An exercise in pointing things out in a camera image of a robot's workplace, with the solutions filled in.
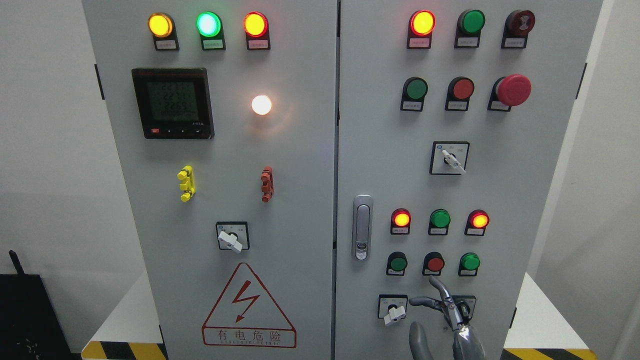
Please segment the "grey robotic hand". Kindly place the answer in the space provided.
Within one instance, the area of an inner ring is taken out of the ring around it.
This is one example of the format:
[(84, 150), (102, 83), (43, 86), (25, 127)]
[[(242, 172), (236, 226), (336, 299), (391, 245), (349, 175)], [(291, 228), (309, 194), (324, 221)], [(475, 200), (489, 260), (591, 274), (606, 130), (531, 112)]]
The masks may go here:
[[(408, 300), (409, 305), (426, 306), (443, 314), (453, 333), (452, 352), (455, 360), (486, 360), (480, 338), (446, 285), (432, 275), (429, 276), (429, 283), (438, 290), (440, 299), (417, 296)], [(418, 321), (413, 321), (410, 325), (408, 343), (414, 360), (434, 358), (428, 346), (426, 331)]]

